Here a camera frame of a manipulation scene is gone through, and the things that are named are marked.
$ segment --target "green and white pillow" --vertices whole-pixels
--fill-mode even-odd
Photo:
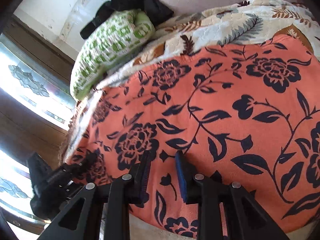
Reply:
[[[105,71],[128,62],[154,32],[144,12],[113,13],[85,41],[71,73],[71,95],[83,100]]]

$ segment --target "silver screw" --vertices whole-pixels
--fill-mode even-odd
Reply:
[[[132,178],[132,175],[131,174],[124,174],[123,176],[122,176],[122,179],[123,180],[129,180],[129,179],[131,179]]]
[[[241,187],[240,182],[237,182],[237,181],[234,181],[231,185],[233,188],[240,188]]]
[[[195,175],[195,179],[196,179],[196,180],[203,180],[203,179],[204,179],[204,175],[198,173],[198,174]]]
[[[90,190],[90,189],[94,189],[96,185],[94,183],[88,183],[87,185],[85,185],[85,188]]]

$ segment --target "orange floral fabric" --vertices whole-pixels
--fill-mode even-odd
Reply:
[[[99,158],[75,181],[98,185],[152,155],[144,204],[133,215],[196,237],[197,205],[181,199],[174,155],[199,172],[239,181],[285,231],[310,222],[320,203],[320,63],[294,37],[208,46],[105,88],[69,163]]]

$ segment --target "white wall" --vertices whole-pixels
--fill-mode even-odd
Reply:
[[[15,15],[76,59],[84,40],[80,30],[107,0],[23,0]]]

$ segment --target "black garment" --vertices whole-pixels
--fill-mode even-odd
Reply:
[[[105,2],[97,11],[96,17],[89,22],[80,32],[85,40],[102,23],[104,23],[113,12],[141,9],[149,17],[154,26],[165,22],[172,17],[173,11],[161,3],[159,0],[111,0]]]

